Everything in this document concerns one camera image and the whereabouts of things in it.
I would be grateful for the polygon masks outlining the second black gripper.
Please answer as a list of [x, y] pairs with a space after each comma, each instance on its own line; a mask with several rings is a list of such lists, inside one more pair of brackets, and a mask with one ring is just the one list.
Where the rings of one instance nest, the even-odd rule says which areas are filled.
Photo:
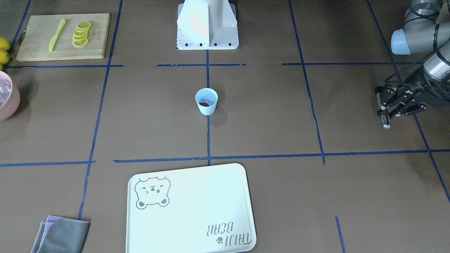
[[420, 67], [406, 79], [406, 84], [387, 84], [380, 93], [380, 106], [387, 108], [390, 118], [410, 116], [428, 110], [429, 105], [437, 110], [449, 109], [449, 74], [437, 79]]

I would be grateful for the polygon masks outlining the second grey blue robot arm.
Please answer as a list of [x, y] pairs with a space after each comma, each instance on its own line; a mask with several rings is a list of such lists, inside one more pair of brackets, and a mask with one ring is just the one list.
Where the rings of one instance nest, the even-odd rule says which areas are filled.
[[434, 107], [449, 108], [449, 23], [437, 23], [442, 0], [410, 0], [402, 29], [392, 34], [395, 55], [425, 53], [424, 63], [402, 82], [385, 80], [375, 89], [382, 120], [410, 116]]

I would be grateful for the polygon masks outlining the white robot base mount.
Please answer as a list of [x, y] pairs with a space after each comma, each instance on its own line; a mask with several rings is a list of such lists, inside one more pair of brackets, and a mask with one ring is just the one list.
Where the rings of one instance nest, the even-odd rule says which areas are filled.
[[178, 5], [178, 50], [234, 50], [239, 46], [236, 7], [228, 0], [185, 0]]

